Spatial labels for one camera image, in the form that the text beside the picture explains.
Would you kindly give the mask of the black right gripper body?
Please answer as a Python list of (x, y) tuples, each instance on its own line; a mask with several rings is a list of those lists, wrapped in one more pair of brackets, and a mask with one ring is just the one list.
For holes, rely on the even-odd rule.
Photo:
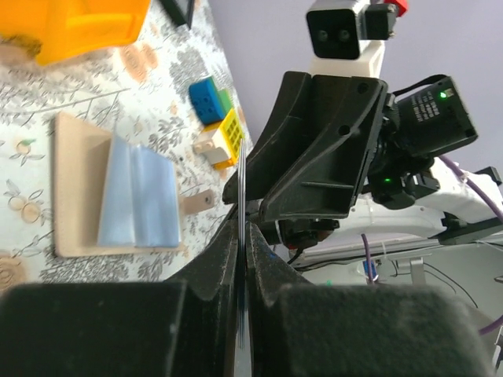
[(247, 158), (246, 198), (269, 243), (306, 249), (346, 228), (361, 193), (388, 210), (438, 193), (435, 157), (476, 138), (449, 76), (392, 93), (380, 79), (288, 71)]

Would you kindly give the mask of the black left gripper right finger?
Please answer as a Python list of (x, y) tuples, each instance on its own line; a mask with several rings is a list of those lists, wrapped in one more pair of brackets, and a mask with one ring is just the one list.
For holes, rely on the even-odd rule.
[(435, 287), (316, 285), (246, 229), (255, 376), (492, 376), (468, 308)]

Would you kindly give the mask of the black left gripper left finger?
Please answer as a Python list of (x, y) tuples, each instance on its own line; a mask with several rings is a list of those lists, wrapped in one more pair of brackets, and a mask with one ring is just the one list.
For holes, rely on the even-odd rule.
[(156, 283), (22, 284), (1, 298), (4, 376), (231, 376), (237, 225)]

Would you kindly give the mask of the black credit card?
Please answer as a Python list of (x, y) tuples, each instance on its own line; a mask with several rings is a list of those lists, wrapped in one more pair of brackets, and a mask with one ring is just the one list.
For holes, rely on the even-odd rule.
[(251, 376), (246, 288), (246, 144), (240, 140), (237, 166), (237, 366), (236, 376)]

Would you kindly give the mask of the yellow plastic bin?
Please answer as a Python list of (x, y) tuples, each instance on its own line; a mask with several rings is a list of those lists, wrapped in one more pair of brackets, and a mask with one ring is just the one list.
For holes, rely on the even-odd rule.
[(125, 46), (137, 40), (149, 7), (137, 0), (5, 0), (1, 44), (40, 65)]

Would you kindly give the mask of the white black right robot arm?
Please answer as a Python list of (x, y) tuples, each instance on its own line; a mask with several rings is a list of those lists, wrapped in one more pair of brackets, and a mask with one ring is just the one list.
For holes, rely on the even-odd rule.
[(400, 233), (442, 244), (499, 232), (502, 180), (443, 156), (477, 132), (451, 77), (390, 92), (381, 79), (285, 73), (247, 157), (251, 220), (269, 244)]

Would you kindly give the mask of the colourful toy block cluster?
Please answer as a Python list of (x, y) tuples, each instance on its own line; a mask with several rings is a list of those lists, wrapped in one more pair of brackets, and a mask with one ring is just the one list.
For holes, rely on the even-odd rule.
[(219, 90), (212, 76), (189, 86), (189, 99), (204, 128), (193, 143), (215, 170), (237, 164), (244, 131), (229, 92)]

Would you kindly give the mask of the floral patterned table mat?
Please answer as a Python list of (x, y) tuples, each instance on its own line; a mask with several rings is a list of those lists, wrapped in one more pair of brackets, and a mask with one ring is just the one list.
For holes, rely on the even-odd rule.
[(229, 207), (248, 130), (209, 2), (1, 4), (1, 289), (161, 281)]

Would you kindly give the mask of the black silver chessboard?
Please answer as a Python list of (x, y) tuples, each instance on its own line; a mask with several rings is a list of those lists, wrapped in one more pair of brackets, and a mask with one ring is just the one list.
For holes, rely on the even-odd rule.
[(164, 12), (177, 26), (192, 27), (195, 0), (160, 0)]

